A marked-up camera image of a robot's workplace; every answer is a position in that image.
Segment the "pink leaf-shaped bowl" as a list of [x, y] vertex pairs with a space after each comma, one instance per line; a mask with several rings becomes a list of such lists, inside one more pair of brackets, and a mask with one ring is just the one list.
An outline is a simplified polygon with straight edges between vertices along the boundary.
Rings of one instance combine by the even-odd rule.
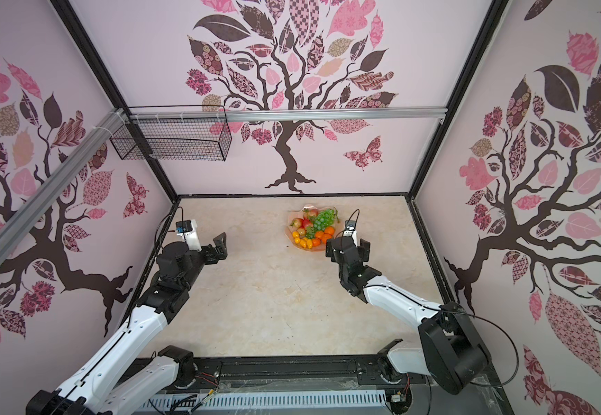
[[343, 229], [344, 222], [335, 207], [305, 206], [300, 211], [288, 214], [284, 232], [294, 247], [307, 252], [320, 252]]

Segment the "green grape bunch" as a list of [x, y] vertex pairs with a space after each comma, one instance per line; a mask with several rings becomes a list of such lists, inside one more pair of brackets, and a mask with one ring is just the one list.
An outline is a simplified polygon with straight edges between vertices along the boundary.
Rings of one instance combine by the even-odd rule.
[[336, 228], [338, 224], [338, 211], [334, 207], [329, 209], [318, 209], [319, 215], [315, 218], [309, 219], [312, 222], [312, 226], [305, 228], [309, 237], [315, 238], [314, 235], [317, 231], [323, 231], [327, 227]]

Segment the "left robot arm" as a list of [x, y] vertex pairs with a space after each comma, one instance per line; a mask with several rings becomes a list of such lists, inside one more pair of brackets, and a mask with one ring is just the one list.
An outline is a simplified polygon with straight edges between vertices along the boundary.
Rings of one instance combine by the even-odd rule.
[[132, 414], [148, 399], [174, 384], [190, 387], [198, 367], [193, 352], [167, 346], [127, 380], [122, 376], [146, 345], [179, 314], [205, 266], [228, 257], [227, 236], [206, 246], [196, 232], [165, 246], [157, 258], [156, 280], [137, 301], [113, 336], [56, 390], [30, 399], [28, 414]]

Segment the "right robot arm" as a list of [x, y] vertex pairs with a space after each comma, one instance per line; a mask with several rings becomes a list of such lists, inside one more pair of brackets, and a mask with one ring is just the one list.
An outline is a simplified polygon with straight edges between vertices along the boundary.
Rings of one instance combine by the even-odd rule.
[[492, 356], [469, 316], [456, 302], [438, 304], [393, 284], [371, 266], [365, 240], [329, 240], [326, 257], [338, 265], [340, 285], [353, 297], [390, 313], [417, 331], [421, 346], [398, 342], [383, 352], [401, 375], [426, 375], [459, 394], [491, 363]]

